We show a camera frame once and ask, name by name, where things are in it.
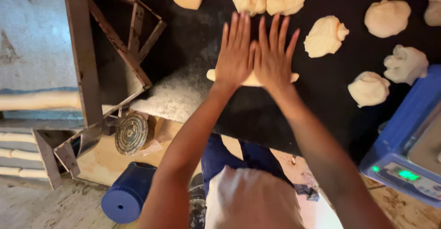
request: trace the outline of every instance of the green digital display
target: green digital display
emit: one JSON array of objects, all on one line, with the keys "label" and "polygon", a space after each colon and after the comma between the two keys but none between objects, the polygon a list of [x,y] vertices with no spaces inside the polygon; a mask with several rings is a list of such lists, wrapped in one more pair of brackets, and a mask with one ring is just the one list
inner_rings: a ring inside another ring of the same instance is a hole
[{"label": "green digital display", "polygon": [[409,179],[411,181],[415,181],[419,178],[418,175],[415,175],[414,173],[408,171],[408,170],[400,170],[398,172],[398,175],[400,175],[401,177],[405,178],[405,179]]}]

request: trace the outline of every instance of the digital scale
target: digital scale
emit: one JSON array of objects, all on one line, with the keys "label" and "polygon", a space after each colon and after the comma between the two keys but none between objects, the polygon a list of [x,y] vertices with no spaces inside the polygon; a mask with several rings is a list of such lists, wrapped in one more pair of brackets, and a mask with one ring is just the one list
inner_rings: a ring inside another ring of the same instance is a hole
[{"label": "digital scale", "polygon": [[441,208],[441,65],[418,79],[359,166],[367,177]]}]

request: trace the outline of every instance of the white shirt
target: white shirt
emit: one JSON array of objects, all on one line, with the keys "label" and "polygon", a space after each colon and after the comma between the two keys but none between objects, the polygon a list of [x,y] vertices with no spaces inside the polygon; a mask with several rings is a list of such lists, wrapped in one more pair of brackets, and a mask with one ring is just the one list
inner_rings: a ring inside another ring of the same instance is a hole
[{"label": "white shirt", "polygon": [[225,166],[210,181],[206,229],[304,229],[296,191],[254,169]]}]

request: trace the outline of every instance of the blue jeans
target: blue jeans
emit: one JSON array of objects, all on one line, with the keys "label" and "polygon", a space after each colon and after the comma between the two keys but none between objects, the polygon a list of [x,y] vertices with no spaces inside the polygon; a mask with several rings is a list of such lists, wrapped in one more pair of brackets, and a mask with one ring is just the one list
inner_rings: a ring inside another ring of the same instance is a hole
[{"label": "blue jeans", "polygon": [[207,146],[202,154],[202,177],[204,178],[205,195],[208,194],[210,180],[219,174],[225,165],[233,169],[248,168],[263,170],[275,177],[286,181],[289,185],[293,184],[286,177],[279,161],[274,157],[268,148],[256,143],[240,142],[243,160],[235,157],[223,145],[222,138],[218,134],[211,133],[208,138]]}]

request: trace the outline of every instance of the metal disc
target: metal disc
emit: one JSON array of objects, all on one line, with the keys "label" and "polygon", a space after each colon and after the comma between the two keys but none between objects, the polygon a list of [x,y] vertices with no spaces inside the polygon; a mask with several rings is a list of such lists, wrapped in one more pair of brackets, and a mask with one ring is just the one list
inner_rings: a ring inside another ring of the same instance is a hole
[{"label": "metal disc", "polygon": [[132,155],[142,149],[149,131],[147,120],[137,113],[127,115],[116,130],[115,145],[119,153]]}]

